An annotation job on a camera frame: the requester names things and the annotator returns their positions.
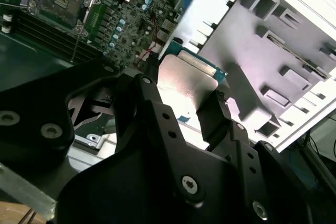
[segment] black cable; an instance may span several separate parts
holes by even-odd
[[[334,119],[334,118],[332,118],[330,116],[327,116],[327,118],[329,118],[329,119],[331,119],[331,120],[333,120],[333,121],[336,122],[336,119]],[[334,141],[334,147],[333,147],[334,156],[336,157],[336,150],[335,149],[336,149],[336,140]]]
[[[327,118],[329,118],[329,119],[331,119],[331,120],[333,120],[333,121],[336,122],[336,119],[334,119],[334,118],[332,118],[332,117],[330,117],[330,116],[327,116]]]
[[[31,224],[32,221],[35,219],[36,216],[36,212],[33,212],[33,214],[31,215],[31,218],[29,219],[29,221],[27,222],[27,224]]]
[[[30,208],[28,210],[28,212],[26,212],[26,214],[22,217],[22,219],[18,222],[18,224],[23,224],[23,222],[25,222],[25,220],[28,218],[28,216],[31,214],[31,212],[33,212],[33,210]]]
[[[334,151],[334,156],[336,157],[336,150],[335,150],[335,148],[336,148],[336,140],[335,140],[335,142],[334,142],[334,149],[333,149],[333,151]]]
[[[313,143],[314,143],[314,145],[315,145],[315,147],[316,147],[316,152],[317,152],[318,155],[320,155],[320,153],[319,153],[319,149],[317,148],[317,145],[316,145],[316,142],[314,141],[314,139],[313,139],[311,136],[309,136],[309,144],[310,144],[311,147],[313,147],[313,146],[311,145],[310,140],[313,141]]]

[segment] silver screw head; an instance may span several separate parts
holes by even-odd
[[[238,126],[238,128],[240,128],[240,130],[242,130],[242,131],[245,130],[244,126],[242,126],[240,123],[237,123],[237,126]]]
[[[62,136],[63,130],[57,124],[47,123],[47,124],[42,126],[41,134],[45,138],[55,139],[55,138],[58,138],[58,137]]]
[[[184,189],[190,194],[196,194],[198,191],[198,185],[196,181],[190,176],[184,176],[182,178],[182,185]]]
[[[20,121],[20,116],[10,110],[0,111],[0,125],[1,126],[12,126]]]
[[[262,204],[260,204],[257,201],[254,201],[252,203],[252,206],[253,206],[254,212],[257,214],[257,216],[259,216],[260,219],[264,221],[268,220],[266,209],[263,207]]]
[[[152,81],[146,77],[143,77],[142,80],[148,84],[152,83]]]
[[[272,147],[269,143],[266,143],[266,144],[265,144],[265,147],[266,147],[270,152],[273,151],[273,147]]]

